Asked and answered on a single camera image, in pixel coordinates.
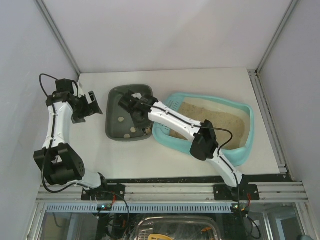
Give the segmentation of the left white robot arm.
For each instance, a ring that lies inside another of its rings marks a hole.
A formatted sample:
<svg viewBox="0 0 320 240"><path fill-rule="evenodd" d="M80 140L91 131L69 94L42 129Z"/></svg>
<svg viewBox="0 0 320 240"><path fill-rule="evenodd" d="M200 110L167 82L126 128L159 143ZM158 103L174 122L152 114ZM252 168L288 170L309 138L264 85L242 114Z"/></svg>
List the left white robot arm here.
<svg viewBox="0 0 320 240"><path fill-rule="evenodd" d="M79 96L69 91L54 92L48 96L46 106L49 113L45 142L33 159L41 171L43 187L54 193L50 186L60 185L59 192L71 186L97 189L104 177L87 170L82 158L70 145L71 124L85 123L85 118L102 114L93 91Z"/></svg>

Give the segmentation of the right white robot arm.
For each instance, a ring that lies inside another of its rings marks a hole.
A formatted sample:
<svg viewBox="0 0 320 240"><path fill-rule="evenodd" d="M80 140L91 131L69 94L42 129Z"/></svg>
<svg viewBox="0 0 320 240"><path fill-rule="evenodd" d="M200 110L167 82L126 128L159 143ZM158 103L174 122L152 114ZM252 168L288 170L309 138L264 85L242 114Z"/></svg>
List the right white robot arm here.
<svg viewBox="0 0 320 240"><path fill-rule="evenodd" d="M209 162L232 194L240 196L243 193L244 175L222 153L224 145L219 145L215 132L227 132L232 138L231 131L213 127L209 120L200 122L188 118L151 95L141 95L131 90L121 95L118 106L130 114L137 129L159 123L182 135L191 143L189 152L194 158Z"/></svg>

